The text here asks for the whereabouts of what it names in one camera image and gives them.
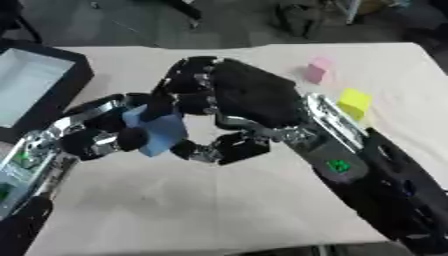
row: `chair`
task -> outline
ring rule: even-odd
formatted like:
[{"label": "chair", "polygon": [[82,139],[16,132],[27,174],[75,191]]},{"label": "chair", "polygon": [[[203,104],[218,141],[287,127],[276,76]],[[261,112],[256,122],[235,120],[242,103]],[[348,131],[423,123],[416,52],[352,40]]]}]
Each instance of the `chair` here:
[{"label": "chair", "polygon": [[33,26],[22,16],[23,6],[18,0],[0,0],[0,37],[11,29],[26,29],[37,44],[42,43],[42,37]]}]

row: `white table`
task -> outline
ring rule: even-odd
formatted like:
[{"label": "white table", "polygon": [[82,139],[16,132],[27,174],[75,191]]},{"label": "white table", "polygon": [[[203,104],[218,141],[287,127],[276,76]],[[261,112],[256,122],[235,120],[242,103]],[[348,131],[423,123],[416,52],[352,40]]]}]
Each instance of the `white table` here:
[{"label": "white table", "polygon": [[[333,99],[342,88],[357,88],[373,96],[368,122],[448,187],[448,79],[416,45],[68,49],[87,55],[96,71],[74,104],[111,93],[149,92],[172,64],[193,55],[237,58],[297,81],[300,90],[323,91]],[[321,86],[300,76],[316,56],[331,59],[336,70]],[[202,142],[218,134],[207,117],[188,118],[187,124],[192,137]],[[80,165],[28,255],[196,256],[384,240],[300,157],[281,144],[272,151],[226,167],[186,162],[168,153],[151,159],[118,153]]]}]

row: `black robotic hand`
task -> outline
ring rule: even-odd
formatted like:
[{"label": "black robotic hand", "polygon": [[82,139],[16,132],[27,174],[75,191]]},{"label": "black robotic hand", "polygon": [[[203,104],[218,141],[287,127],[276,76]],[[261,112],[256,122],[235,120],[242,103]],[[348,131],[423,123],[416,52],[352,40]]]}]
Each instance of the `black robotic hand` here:
[{"label": "black robotic hand", "polygon": [[292,81],[231,59],[178,62],[154,93],[186,114],[214,115],[235,133],[208,146],[185,140],[184,159],[233,163],[284,142],[360,217],[417,255],[448,252],[448,197],[409,155],[378,131],[360,128],[323,95],[299,95]]},{"label": "black robotic hand", "polygon": [[236,131],[208,146],[185,140],[172,148],[183,158],[225,165],[269,152],[255,128],[283,128],[300,120],[294,82],[233,59],[192,57],[176,63],[154,90],[170,95],[180,112],[214,115],[217,127]]}]

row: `chair leg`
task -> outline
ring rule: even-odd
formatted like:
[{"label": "chair leg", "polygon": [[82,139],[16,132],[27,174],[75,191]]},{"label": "chair leg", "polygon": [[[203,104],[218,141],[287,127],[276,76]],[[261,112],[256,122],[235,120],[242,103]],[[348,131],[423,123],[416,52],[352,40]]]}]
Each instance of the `chair leg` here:
[{"label": "chair leg", "polygon": [[195,21],[199,21],[202,18],[201,11],[182,0],[164,0],[164,2]]},{"label": "chair leg", "polygon": [[34,27],[31,26],[31,24],[22,15],[19,15],[17,21],[21,26],[23,26],[23,28],[28,30],[36,44],[42,44],[42,37],[40,36],[39,32],[37,32],[37,30],[34,29]]}]

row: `small block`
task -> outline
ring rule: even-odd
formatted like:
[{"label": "small block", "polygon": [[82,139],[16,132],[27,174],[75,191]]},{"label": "small block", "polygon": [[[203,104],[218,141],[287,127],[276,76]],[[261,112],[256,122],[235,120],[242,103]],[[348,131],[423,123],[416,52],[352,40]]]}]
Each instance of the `small block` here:
[{"label": "small block", "polygon": [[329,60],[325,58],[316,58],[308,64],[304,77],[311,83],[320,84],[330,67],[331,62]]},{"label": "small block", "polygon": [[361,120],[370,106],[372,97],[352,88],[342,92],[337,105],[355,121]]}]

